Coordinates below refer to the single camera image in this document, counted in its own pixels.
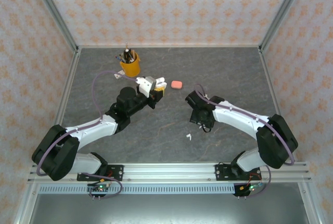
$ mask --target patterned wallpaper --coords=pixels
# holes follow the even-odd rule
[[[42,0],[0,0],[0,216],[12,223],[72,58]]]
[[[333,220],[333,0],[295,0],[265,52],[282,115]]]
[[[261,43],[283,0],[55,0],[78,45]]]

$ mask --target metal bracket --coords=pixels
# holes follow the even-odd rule
[[[258,46],[258,52],[259,52],[259,54],[263,54],[264,49],[262,48],[262,45]]]
[[[260,168],[254,168],[249,172],[244,172],[237,176],[232,172],[230,164],[219,163],[215,165],[215,176],[217,181],[260,181],[261,179],[257,176],[258,174],[261,174]]]
[[[102,176],[111,177],[118,181],[122,181],[123,175],[124,175],[124,165],[108,164],[107,169],[106,169],[106,174],[102,175]],[[76,180],[77,181],[98,181],[98,178],[86,176],[84,174],[78,174]]]

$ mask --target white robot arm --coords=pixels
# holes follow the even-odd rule
[[[228,166],[228,171],[225,171],[234,175],[236,179],[261,166],[280,168],[289,154],[279,137],[283,138],[282,141],[291,153],[298,147],[296,138],[280,115],[275,114],[272,117],[257,115],[217,96],[208,100],[197,91],[191,92],[185,101],[193,109],[190,122],[201,125],[204,132],[210,132],[217,121],[231,125],[257,140],[257,148],[240,153]]]
[[[137,78],[136,82],[139,84],[137,92],[131,87],[123,88],[117,96],[117,101],[101,119],[74,127],[51,127],[33,153],[32,160],[36,164],[42,161],[41,168],[55,181],[68,173],[95,174],[101,170],[105,160],[98,154],[78,154],[77,151],[104,136],[124,130],[131,122],[130,117],[146,105],[154,109],[156,103],[162,99],[167,85],[164,78],[155,80],[152,77],[144,77]],[[65,134],[67,136],[50,149],[53,143]]]

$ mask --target white plastic part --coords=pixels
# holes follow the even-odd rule
[[[76,154],[69,173],[96,173],[100,165],[100,160],[92,154]]]
[[[156,79],[155,89],[157,89],[157,88],[164,88],[165,89],[166,87],[167,87],[167,83],[165,82],[164,77]]]
[[[237,165],[245,172],[266,166],[267,164],[261,159],[258,148],[254,148],[250,151],[244,152],[238,159]]]
[[[226,124],[229,124],[246,134],[252,136],[254,139],[257,139],[256,133],[258,131],[259,127],[263,127],[264,124],[260,123],[254,119],[252,119],[249,116],[243,115],[239,112],[235,112],[233,109],[241,109],[238,108],[232,104],[230,104],[228,101],[220,102],[220,105],[226,106],[229,109],[224,109],[220,107],[216,107],[215,110],[213,110],[214,119],[218,122],[223,122]],[[251,115],[253,115],[256,118],[259,118],[265,122],[268,122],[268,116],[260,116],[251,112],[248,112],[246,110],[243,110]]]
[[[153,89],[152,82],[148,81],[145,78],[138,77],[136,78],[136,83],[139,84],[139,91],[149,98],[149,93]]]
[[[119,74],[125,74],[125,72],[124,72],[123,70],[120,70],[118,73],[119,73]],[[118,75],[118,74],[114,74],[114,76],[116,77],[117,80],[118,80],[119,78],[121,78],[121,76]]]
[[[160,77],[160,78],[156,79],[155,81],[156,81],[156,84],[153,88],[152,87],[153,83],[151,81],[148,81],[147,79],[142,78],[142,77],[136,78],[136,83],[139,84],[139,91],[141,93],[143,93],[147,98],[149,97],[150,91],[152,91],[153,89],[157,89],[157,88],[165,89],[167,87],[167,83],[165,82],[164,77]]]
[[[91,125],[95,122],[99,121],[99,119],[87,122],[85,124],[75,126],[75,127],[68,127],[67,132],[73,129],[79,129],[84,126]],[[96,141],[99,138],[104,136],[113,135],[116,132],[118,124],[114,121],[111,116],[103,115],[103,119],[100,124],[81,131],[77,131],[71,134],[72,137],[77,137],[79,139],[79,149],[84,147],[85,145],[89,144],[90,142]]]

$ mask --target floor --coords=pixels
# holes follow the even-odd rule
[[[30,224],[307,224],[297,183],[272,183],[262,195],[120,194],[103,201],[88,195],[39,195]]]
[[[92,96],[94,77],[103,70],[120,71],[117,48],[84,48],[81,51],[69,95],[64,127],[98,118]],[[256,48],[137,48],[139,76],[165,77],[168,87],[156,105],[136,113],[122,132],[95,141],[80,153],[97,152],[111,162],[231,161],[256,141],[241,131],[216,123],[204,133],[189,122],[191,108],[185,97],[201,83],[209,97],[220,96],[234,105],[257,114],[275,113],[273,100]],[[170,87],[172,80],[183,82],[181,90]],[[119,91],[136,84],[116,80],[111,74],[100,77],[96,98],[104,112],[116,101]]]

